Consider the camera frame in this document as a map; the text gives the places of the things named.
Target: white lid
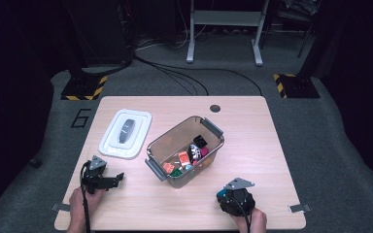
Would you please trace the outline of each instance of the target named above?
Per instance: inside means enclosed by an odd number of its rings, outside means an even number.
[[[134,158],[144,144],[152,118],[148,112],[119,110],[99,144],[99,151],[104,155],[125,159]]]

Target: gray bin handle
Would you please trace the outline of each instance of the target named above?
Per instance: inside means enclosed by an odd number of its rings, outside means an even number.
[[[220,130],[216,125],[214,125],[210,120],[208,120],[207,118],[203,118],[201,119],[201,123],[207,127],[213,134],[215,134],[217,136],[217,138],[219,138],[220,136],[222,136],[223,132],[222,130]]]
[[[163,182],[166,180],[165,174],[162,173],[155,161],[146,158],[145,163],[153,170],[160,181]]]

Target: hand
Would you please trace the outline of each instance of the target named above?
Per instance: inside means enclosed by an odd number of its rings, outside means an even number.
[[[240,233],[247,233],[247,222],[245,221],[245,218],[243,216],[232,216],[232,219],[234,219],[235,223],[238,226]],[[248,216],[248,219],[251,223],[251,233],[265,233],[266,232],[266,214],[262,211],[260,211],[257,208],[253,209],[253,213]]]
[[[94,194],[85,193],[87,200],[87,208],[89,210],[89,216],[91,216],[98,203],[101,200],[102,195],[105,193],[104,189],[96,190]],[[75,188],[69,198],[69,204],[71,205],[71,222],[66,230],[67,233],[84,232],[85,229],[85,210],[84,210],[84,197],[81,188]]]

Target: plastic storage bin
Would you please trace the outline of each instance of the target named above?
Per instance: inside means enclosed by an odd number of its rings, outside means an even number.
[[[167,180],[173,187],[180,188],[191,181],[215,159],[217,151],[223,146],[223,132],[207,118],[191,116],[151,142],[147,147],[148,158],[145,162],[156,176],[163,182]],[[164,169],[164,164],[172,164],[175,169],[182,165],[178,154],[188,151],[195,145],[193,139],[201,136],[207,145],[208,153],[192,165],[190,169],[182,169],[180,176],[171,176]]]

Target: metal rack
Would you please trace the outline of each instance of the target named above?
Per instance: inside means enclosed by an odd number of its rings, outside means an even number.
[[[190,0],[190,34],[186,63],[193,62],[195,51],[195,24],[205,25],[234,25],[257,27],[255,39],[251,40],[256,66],[262,66],[259,51],[259,38],[265,21],[269,0],[264,0],[261,12],[229,12],[229,11],[200,11],[195,10],[194,0]]]

